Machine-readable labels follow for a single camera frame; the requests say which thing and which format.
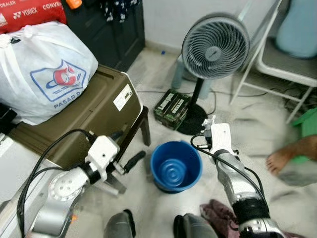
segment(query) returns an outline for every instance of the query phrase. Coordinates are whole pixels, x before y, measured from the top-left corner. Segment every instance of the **white plastic bag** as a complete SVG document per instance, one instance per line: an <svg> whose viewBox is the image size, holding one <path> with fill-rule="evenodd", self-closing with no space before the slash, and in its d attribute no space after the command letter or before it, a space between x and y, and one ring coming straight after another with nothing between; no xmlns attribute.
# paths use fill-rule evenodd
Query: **white plastic bag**
<svg viewBox="0 0 317 238"><path fill-rule="evenodd" d="M14 122L36 125L81 95L98 62L66 25L48 22L0 35L0 65L0 103Z"/></svg>

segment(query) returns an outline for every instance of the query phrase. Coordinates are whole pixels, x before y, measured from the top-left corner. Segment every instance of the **red bag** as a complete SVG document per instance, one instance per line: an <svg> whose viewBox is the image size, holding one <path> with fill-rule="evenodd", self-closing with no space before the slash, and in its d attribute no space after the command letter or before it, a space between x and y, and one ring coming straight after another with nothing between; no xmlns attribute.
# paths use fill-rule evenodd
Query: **red bag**
<svg viewBox="0 0 317 238"><path fill-rule="evenodd" d="M60 0L0 0L0 34L55 20L66 24Z"/></svg>

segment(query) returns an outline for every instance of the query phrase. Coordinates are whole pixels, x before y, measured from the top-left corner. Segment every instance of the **fan base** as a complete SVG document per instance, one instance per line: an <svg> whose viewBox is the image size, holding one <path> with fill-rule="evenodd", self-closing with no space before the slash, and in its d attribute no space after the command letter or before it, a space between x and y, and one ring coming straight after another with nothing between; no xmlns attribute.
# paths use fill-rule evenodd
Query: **fan base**
<svg viewBox="0 0 317 238"><path fill-rule="evenodd" d="M186 118L177 131L185 135L196 135L205 129L202 123L206 118L208 118L208 116L205 110L195 104L188 110Z"/></svg>

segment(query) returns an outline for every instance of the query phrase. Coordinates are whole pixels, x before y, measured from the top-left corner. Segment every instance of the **bare foot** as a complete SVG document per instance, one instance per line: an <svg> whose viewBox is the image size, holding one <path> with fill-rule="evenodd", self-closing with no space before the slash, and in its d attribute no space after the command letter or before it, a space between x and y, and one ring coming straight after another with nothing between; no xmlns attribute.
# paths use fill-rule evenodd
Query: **bare foot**
<svg viewBox="0 0 317 238"><path fill-rule="evenodd" d="M285 165L296 155L296 149L294 146L288 145L279 149L278 151L271 154L266 159L267 169L274 175L278 173L285 167Z"/></svg>

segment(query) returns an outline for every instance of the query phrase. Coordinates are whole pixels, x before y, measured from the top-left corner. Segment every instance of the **fan stand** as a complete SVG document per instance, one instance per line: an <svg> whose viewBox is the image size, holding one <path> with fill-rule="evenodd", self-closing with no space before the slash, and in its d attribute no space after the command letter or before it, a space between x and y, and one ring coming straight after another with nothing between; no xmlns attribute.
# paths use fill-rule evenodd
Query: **fan stand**
<svg viewBox="0 0 317 238"><path fill-rule="evenodd" d="M196 135L205 129L202 123L208 117L207 113L202 107L196 104L203 82L204 80L202 78L198 78L192 100L188 106L186 118L177 129L177 131L182 134Z"/></svg>

